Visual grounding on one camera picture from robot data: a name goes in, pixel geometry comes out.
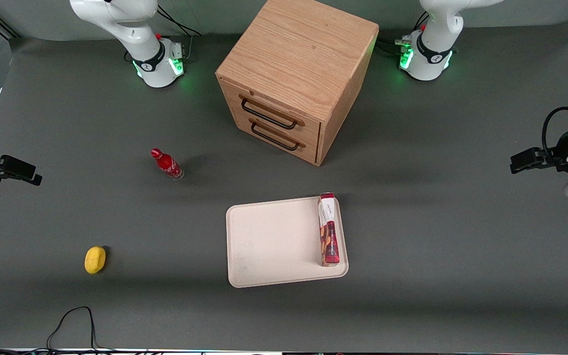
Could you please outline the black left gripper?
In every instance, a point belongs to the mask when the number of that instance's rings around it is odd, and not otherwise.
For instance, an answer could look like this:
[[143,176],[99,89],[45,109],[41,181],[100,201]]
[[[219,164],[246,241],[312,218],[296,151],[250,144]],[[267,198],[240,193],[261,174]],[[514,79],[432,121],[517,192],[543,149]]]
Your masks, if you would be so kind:
[[[568,131],[559,138],[557,144],[549,148],[551,164],[558,172],[568,173]],[[533,169],[546,169],[546,154],[543,148],[532,147],[510,157],[512,175]]]

